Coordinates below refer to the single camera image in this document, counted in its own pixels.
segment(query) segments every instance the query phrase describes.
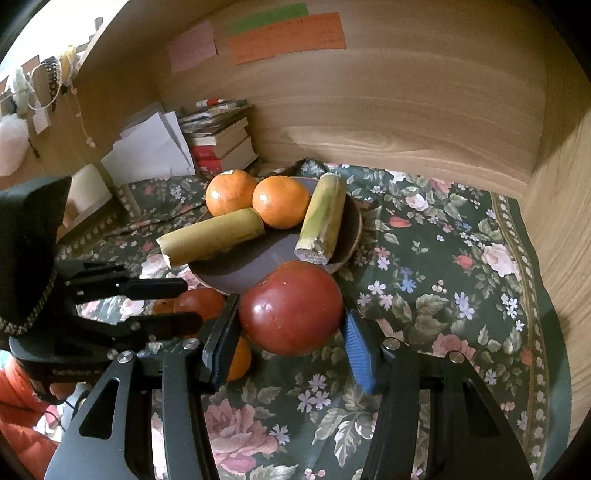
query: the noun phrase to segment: orange sticky note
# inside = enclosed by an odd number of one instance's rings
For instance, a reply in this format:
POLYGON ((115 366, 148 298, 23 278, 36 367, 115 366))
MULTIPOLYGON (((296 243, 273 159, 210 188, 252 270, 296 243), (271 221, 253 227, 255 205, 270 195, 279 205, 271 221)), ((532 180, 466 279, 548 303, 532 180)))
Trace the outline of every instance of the orange sticky note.
POLYGON ((290 18, 228 38, 234 65, 281 53, 347 48, 340 14, 290 18))

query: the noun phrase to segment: fruit bowl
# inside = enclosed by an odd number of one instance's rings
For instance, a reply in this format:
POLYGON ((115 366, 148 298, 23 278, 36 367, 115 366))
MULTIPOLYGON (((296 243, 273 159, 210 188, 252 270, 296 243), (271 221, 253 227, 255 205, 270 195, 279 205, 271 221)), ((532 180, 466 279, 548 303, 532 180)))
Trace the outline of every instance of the fruit bowl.
MULTIPOLYGON (((318 180, 306 177, 293 177, 312 194, 318 180)), ((212 218, 209 211, 199 221, 212 218)), ((207 260, 189 264, 191 271, 203 284, 215 288, 223 294, 244 293, 258 283, 279 265, 289 260, 297 260, 294 254, 300 236, 301 225, 287 230, 266 228, 265 235, 232 247, 207 260)), ((326 265, 320 265, 333 274, 353 255, 361 237, 361 212, 353 199, 347 194, 343 209, 339 239, 335 254, 326 265)))

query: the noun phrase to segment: sugarcane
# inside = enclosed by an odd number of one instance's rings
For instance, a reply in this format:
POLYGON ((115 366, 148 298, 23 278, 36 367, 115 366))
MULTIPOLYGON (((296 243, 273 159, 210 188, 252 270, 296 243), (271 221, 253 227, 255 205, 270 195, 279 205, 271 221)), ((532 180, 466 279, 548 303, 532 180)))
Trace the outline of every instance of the sugarcane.
POLYGON ((172 268, 205 260, 264 233, 265 224, 261 217, 249 207, 194 223, 156 241, 165 262, 172 268))
POLYGON ((345 182, 337 174, 325 173, 320 177, 295 246, 297 258, 316 265, 330 261, 339 237, 346 195, 345 182))

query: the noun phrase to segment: pink sticky note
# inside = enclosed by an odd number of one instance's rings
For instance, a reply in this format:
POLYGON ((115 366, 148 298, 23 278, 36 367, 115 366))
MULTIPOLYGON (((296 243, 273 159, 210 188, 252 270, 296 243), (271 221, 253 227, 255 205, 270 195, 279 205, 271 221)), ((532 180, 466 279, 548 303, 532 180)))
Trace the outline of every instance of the pink sticky note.
POLYGON ((217 55, 213 24, 206 20, 180 34, 167 45, 173 73, 188 70, 217 55))

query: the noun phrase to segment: red jacket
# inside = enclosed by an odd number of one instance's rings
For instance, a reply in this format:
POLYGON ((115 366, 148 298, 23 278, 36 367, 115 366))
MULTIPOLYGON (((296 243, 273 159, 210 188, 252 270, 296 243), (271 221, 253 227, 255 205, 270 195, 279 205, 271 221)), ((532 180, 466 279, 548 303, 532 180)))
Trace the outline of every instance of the red jacket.
POLYGON ((37 480, 43 480, 57 443, 31 427, 37 424, 49 405, 36 398, 29 378, 14 358, 0 370, 0 402, 0 431, 26 469, 37 480))

